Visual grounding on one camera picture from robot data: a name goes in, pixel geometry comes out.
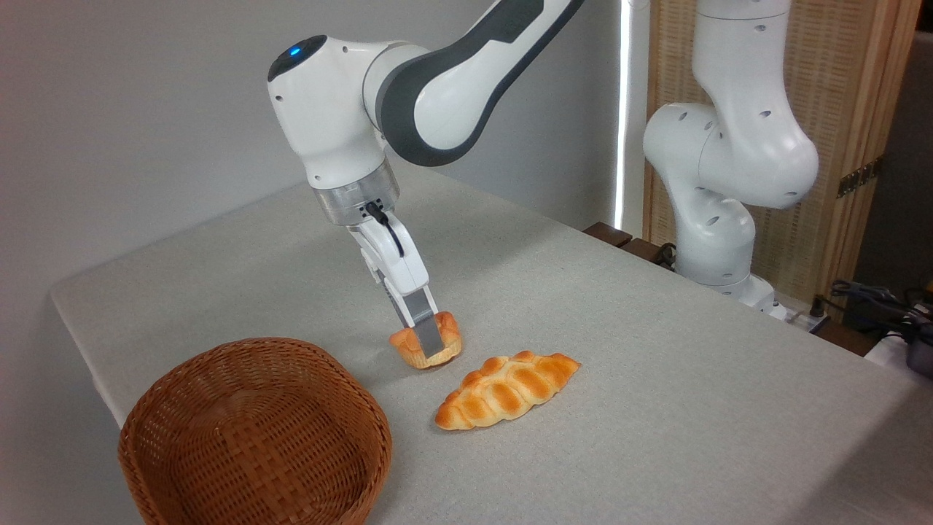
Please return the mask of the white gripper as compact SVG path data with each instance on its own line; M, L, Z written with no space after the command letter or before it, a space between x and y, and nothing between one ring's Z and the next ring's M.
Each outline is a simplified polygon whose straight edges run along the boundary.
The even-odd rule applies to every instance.
M363 210L361 222L348 230L403 323L403 330L390 336L390 344L405 361L439 356L445 350L439 310L429 289L429 272L407 227L392 211Z

